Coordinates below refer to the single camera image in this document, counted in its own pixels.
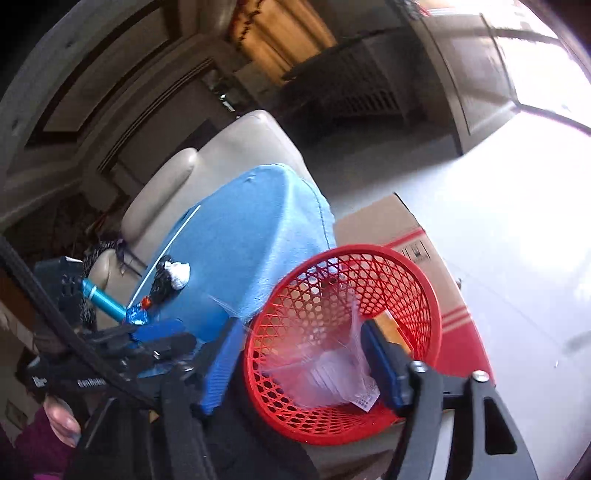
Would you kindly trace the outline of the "person's left hand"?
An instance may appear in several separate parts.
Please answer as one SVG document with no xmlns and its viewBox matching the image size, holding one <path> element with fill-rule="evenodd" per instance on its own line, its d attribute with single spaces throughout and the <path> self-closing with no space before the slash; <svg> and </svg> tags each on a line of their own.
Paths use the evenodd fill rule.
<svg viewBox="0 0 591 480">
<path fill-rule="evenodd" d="M 68 447 L 75 448 L 81 438 L 81 427 L 69 405 L 59 398 L 47 396 L 43 409 L 56 437 Z"/>
</svg>

